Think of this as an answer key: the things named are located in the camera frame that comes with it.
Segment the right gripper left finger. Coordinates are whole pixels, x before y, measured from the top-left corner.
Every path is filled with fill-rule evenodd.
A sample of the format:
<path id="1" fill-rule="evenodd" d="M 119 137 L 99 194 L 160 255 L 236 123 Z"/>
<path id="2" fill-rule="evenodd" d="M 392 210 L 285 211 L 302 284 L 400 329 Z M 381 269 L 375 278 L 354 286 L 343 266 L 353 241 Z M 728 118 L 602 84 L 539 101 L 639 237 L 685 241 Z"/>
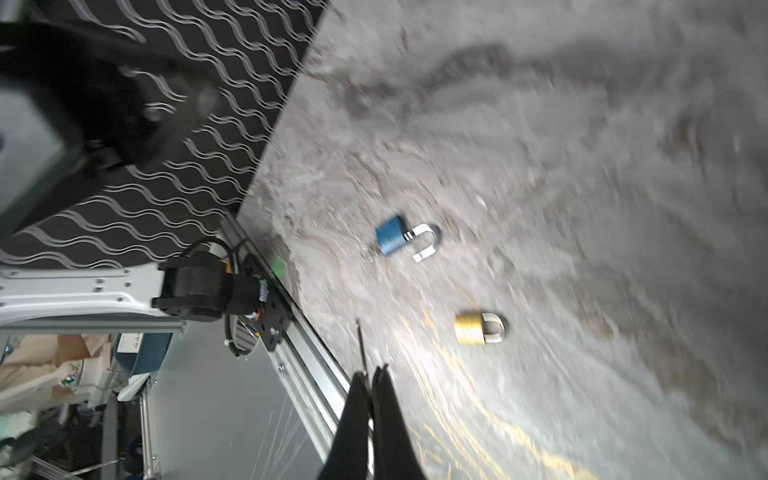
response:
<path id="1" fill-rule="evenodd" d="M 360 480 L 368 475 L 370 395 L 366 375 L 356 372 L 319 480 Z"/>

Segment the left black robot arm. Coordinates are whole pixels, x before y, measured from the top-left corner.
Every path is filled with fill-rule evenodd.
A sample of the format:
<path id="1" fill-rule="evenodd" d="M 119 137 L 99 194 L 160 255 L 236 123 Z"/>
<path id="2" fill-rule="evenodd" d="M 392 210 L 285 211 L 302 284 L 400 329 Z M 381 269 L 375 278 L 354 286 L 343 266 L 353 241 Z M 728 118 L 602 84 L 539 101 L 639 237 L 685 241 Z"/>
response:
<path id="1" fill-rule="evenodd" d="M 130 166 L 168 160 L 219 98 L 188 60 L 71 23 L 1 26 L 1 234 L 9 237 L 98 194 Z M 94 330 L 154 319 L 250 316 L 268 348 L 292 319 L 272 272 L 248 241 L 204 253 L 199 241 L 157 263 L 86 271 L 1 272 L 1 326 Z"/>

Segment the brass padlock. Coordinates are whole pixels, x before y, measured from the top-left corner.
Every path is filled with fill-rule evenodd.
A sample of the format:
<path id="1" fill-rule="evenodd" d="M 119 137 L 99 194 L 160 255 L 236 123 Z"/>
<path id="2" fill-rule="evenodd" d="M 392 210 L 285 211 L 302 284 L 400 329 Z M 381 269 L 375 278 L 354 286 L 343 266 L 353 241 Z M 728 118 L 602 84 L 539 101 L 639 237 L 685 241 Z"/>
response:
<path id="1" fill-rule="evenodd" d="M 502 318 L 495 313 L 463 312 L 455 317 L 454 333 L 460 344 L 497 344 L 504 340 L 506 326 Z"/>

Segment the blue padlock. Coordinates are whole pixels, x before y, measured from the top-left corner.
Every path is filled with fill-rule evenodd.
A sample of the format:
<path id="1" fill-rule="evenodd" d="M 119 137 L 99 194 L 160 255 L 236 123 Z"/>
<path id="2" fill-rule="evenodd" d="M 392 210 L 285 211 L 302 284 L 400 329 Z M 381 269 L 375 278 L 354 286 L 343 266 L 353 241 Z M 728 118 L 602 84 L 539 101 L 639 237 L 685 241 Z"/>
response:
<path id="1" fill-rule="evenodd" d="M 420 263 L 437 253 L 440 235 L 436 227 L 421 223 L 408 228 L 404 220 L 399 215 L 395 215 L 375 228 L 376 246 L 385 257 L 397 253 L 410 242 L 424 235 L 430 236 L 432 241 L 412 255 L 416 263 Z"/>

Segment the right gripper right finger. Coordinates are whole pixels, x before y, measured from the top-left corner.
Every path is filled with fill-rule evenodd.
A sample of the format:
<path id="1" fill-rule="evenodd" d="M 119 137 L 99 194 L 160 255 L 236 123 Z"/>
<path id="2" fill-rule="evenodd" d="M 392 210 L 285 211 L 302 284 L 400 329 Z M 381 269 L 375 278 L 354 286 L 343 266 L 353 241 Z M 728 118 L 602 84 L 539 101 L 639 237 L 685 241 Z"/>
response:
<path id="1" fill-rule="evenodd" d="M 376 368 L 371 394 L 374 478 L 425 480 L 387 365 Z"/>

